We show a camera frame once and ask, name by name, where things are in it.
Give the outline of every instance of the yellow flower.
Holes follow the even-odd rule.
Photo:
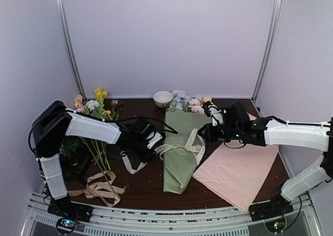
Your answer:
[[[110,110],[103,110],[100,115],[100,118],[105,120],[112,120],[111,111]]]
[[[108,96],[108,92],[103,90],[102,88],[95,89],[95,94],[97,97],[97,101],[103,102],[103,100]]]
[[[212,98],[211,97],[204,97],[202,98],[201,102],[201,106],[205,103],[205,102],[212,102]]]

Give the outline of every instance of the pink flower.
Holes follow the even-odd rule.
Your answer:
[[[78,109],[76,109],[76,112],[78,112],[78,113],[84,113],[85,110],[84,110],[84,108],[78,108]]]
[[[188,104],[190,106],[200,105],[200,101],[198,99],[191,99]]]
[[[204,115],[204,109],[200,105],[194,105],[191,107],[191,109],[192,109],[192,112],[194,112],[194,113],[199,113],[199,114]]]
[[[83,97],[81,95],[78,95],[78,97],[75,98],[75,103],[74,103],[75,108],[79,109],[83,107],[82,100]]]

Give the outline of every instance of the robotic arm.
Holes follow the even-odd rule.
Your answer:
[[[61,101],[51,104],[33,123],[29,145],[31,134],[35,142],[33,152],[50,191],[48,212],[81,221],[89,221],[92,207],[71,203],[67,194],[58,154],[64,136],[80,136],[117,145],[128,154],[135,153],[143,163],[154,156],[156,143],[163,138],[146,119],[126,125],[106,123],[67,109]]]
[[[212,117],[212,123],[198,131],[206,143],[239,140],[243,144],[290,145],[324,152],[311,166],[282,184],[269,202],[250,206],[252,221],[292,212],[293,199],[333,178],[333,118],[321,123],[291,123],[274,116],[251,121],[241,103],[219,109],[207,102],[204,109]]]

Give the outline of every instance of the pink paper sheet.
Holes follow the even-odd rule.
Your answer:
[[[239,147],[237,141],[229,147]],[[219,197],[246,212],[262,187],[277,156],[278,146],[246,145],[241,149],[219,146],[193,177]]]

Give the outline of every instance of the white panel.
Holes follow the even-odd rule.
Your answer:
[[[333,116],[333,1],[283,0],[271,61],[259,96],[266,115],[284,120],[328,121]],[[312,164],[319,151],[284,147],[295,174]],[[333,232],[332,184],[311,195],[324,231]]]
[[[274,0],[65,0],[88,97],[250,97]]]
[[[43,180],[28,133],[54,101],[72,106],[76,87],[55,0],[0,0],[0,234],[18,235]]]

